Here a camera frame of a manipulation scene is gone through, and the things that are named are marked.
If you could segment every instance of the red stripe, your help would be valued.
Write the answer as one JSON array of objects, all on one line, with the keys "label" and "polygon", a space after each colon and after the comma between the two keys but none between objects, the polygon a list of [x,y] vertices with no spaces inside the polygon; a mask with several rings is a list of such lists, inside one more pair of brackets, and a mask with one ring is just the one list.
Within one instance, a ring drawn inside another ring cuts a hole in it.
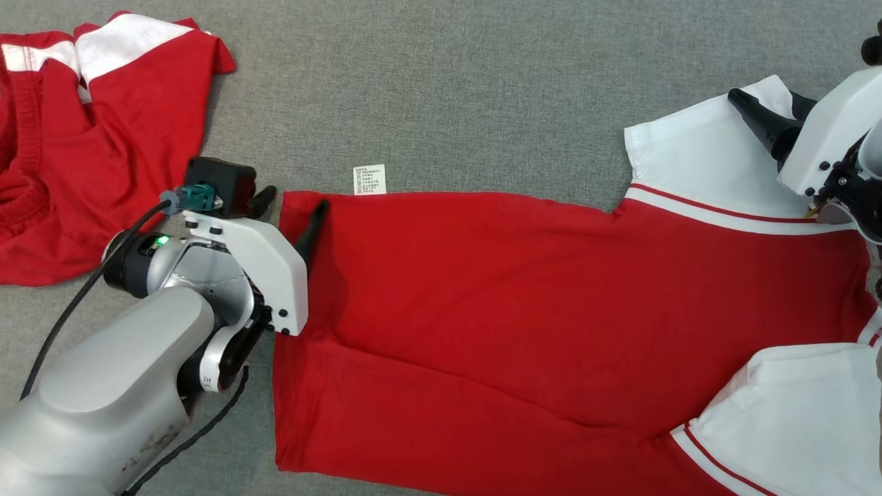
[{"label": "red stripe", "polygon": [[732,476],[733,478],[736,478],[736,479],[740,480],[741,482],[743,482],[743,483],[749,485],[749,486],[752,487],[753,489],[756,489],[757,491],[762,492],[762,493],[765,494],[766,496],[775,496],[775,493],[774,493],[774,492],[767,491],[766,489],[763,489],[762,487],[760,487],[760,486],[757,485],[756,483],[754,483],[754,482],[752,482],[752,481],[750,481],[750,480],[748,480],[748,479],[746,479],[746,478],[744,478],[744,477],[739,476],[738,474],[736,474],[736,473],[733,472],[732,470],[727,469],[726,467],[723,467],[723,466],[722,466],[722,463],[717,462],[717,461],[716,461],[716,458],[713,458],[713,457],[711,456],[711,454],[707,452],[707,450],[705,449],[705,447],[701,446],[701,444],[699,443],[699,441],[695,439],[695,436],[692,435],[692,432],[689,430],[689,427],[686,427],[686,428],[684,429],[684,431],[686,432],[686,436],[689,437],[689,440],[692,441],[692,444],[694,444],[695,447],[698,448],[699,451],[701,451],[701,454],[703,454],[708,460],[710,460],[711,463],[713,463],[714,465],[716,465],[718,469],[720,469],[720,470],[726,472],[727,474],[729,474],[729,475]]},{"label": "red stripe", "polygon": [[705,205],[704,203],[700,203],[698,201],[694,201],[691,199],[685,199],[678,197],[677,195],[660,192],[649,186],[645,186],[643,184],[631,184],[631,188],[637,188],[639,190],[643,190],[645,192],[651,192],[653,194],[657,194],[659,196],[663,196],[668,199],[673,199],[679,201],[680,203],[685,203],[686,205],[692,205],[693,207],[704,208],[705,210],[710,210],[711,212],[716,212],[718,214],[732,215],[733,217],[741,217],[742,219],[750,219],[752,221],[763,221],[763,222],[781,222],[785,224],[805,224],[805,223],[815,223],[814,219],[783,219],[781,217],[763,217],[762,215],[750,215],[750,214],[742,214],[741,212],[733,212],[731,210],[726,210],[725,208],[717,208],[711,207],[710,205]]}]

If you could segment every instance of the care label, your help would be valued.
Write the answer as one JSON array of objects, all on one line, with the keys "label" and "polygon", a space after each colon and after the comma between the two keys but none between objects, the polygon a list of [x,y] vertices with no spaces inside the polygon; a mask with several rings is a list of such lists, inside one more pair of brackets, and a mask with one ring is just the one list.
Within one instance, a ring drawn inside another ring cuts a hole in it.
[{"label": "care label", "polygon": [[385,165],[362,165],[352,169],[355,195],[385,194]]}]

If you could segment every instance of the cable connector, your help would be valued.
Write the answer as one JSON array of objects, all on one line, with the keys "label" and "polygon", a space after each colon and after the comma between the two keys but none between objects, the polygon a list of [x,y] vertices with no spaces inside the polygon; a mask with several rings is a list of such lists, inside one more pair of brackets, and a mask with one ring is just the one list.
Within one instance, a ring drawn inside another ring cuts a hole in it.
[{"label": "cable connector", "polygon": [[208,184],[191,184],[162,192],[160,200],[165,199],[171,202],[162,211],[165,215],[180,214],[184,210],[209,212],[223,206],[223,201],[214,196],[214,188]]}]

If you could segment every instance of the gray fabric surface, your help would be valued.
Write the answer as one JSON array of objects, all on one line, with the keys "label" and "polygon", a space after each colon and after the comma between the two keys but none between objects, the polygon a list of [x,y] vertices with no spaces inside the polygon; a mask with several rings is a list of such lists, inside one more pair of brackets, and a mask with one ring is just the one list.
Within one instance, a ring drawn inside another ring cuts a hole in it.
[{"label": "gray fabric surface", "polygon": [[[217,80],[205,154],[254,166],[261,184],[351,192],[354,166],[384,163],[390,192],[606,210],[630,179],[623,127],[773,73],[820,97],[861,67],[882,17],[878,0],[3,0],[0,32],[71,31],[117,10],[192,16],[224,39],[239,70]],[[81,283],[0,288],[0,415]],[[52,356],[131,303],[100,285]],[[141,494],[415,493],[276,471],[271,357],[264,340],[240,404]]]}]

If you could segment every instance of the folded red garment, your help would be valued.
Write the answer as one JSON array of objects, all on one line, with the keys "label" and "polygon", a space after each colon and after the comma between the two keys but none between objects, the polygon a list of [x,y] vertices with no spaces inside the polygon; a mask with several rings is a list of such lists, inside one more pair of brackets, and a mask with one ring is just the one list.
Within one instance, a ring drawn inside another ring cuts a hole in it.
[{"label": "folded red garment", "polygon": [[760,349],[877,330],[850,230],[635,184],[614,214],[289,192],[283,233],[322,198],[309,322],[276,341],[281,470],[451,494],[730,494],[670,430]]},{"label": "folded red garment", "polygon": [[127,12],[0,46],[0,284],[52,284],[180,185],[212,76],[235,63],[191,19]]}]

